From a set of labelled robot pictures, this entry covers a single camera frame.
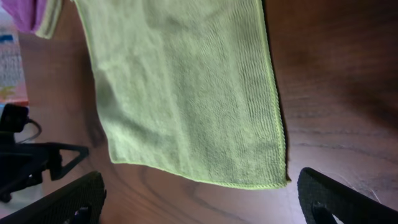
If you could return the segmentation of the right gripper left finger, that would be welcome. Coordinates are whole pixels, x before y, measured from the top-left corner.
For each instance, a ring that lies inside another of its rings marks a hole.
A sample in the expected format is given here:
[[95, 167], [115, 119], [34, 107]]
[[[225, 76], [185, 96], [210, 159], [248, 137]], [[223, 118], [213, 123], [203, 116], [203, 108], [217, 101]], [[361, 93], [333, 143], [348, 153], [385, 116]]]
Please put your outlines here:
[[93, 171], [2, 218], [1, 224], [97, 224], [105, 198], [102, 175]]

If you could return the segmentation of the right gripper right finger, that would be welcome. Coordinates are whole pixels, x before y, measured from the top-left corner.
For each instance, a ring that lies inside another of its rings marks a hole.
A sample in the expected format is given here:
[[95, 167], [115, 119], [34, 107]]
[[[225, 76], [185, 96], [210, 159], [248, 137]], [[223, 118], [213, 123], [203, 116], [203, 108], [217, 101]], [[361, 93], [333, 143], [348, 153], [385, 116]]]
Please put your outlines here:
[[306, 167], [297, 181], [298, 199], [309, 224], [397, 223], [397, 211]]

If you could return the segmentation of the light green microfiber cloth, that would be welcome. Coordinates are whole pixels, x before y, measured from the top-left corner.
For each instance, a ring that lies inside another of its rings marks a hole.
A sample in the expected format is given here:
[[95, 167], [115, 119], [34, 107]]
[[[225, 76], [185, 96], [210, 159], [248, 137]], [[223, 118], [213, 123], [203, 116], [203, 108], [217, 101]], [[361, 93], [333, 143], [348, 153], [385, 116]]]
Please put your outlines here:
[[259, 0], [85, 0], [76, 7], [115, 164], [237, 189], [287, 185]]

